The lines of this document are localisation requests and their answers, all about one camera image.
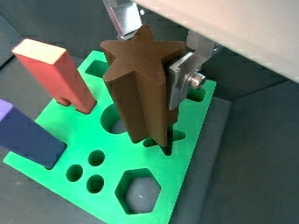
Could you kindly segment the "gripper metal left finger 2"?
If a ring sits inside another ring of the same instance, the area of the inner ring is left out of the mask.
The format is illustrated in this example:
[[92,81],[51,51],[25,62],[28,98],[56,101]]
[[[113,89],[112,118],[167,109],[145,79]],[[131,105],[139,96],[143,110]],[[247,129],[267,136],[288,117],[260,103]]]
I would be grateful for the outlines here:
[[107,14],[116,29],[117,38],[129,40],[141,27],[141,18],[135,2],[119,4],[117,0],[103,0]]

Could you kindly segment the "gripper metal right finger 2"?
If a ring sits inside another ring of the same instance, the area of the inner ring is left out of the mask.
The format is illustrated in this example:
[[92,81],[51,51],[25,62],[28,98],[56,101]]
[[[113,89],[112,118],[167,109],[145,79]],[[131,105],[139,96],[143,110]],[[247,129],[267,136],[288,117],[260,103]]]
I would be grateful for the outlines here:
[[204,62],[220,51],[221,45],[188,30],[185,45],[191,48],[167,68],[168,108],[175,110],[187,98],[188,89],[199,90],[205,82],[200,73]]

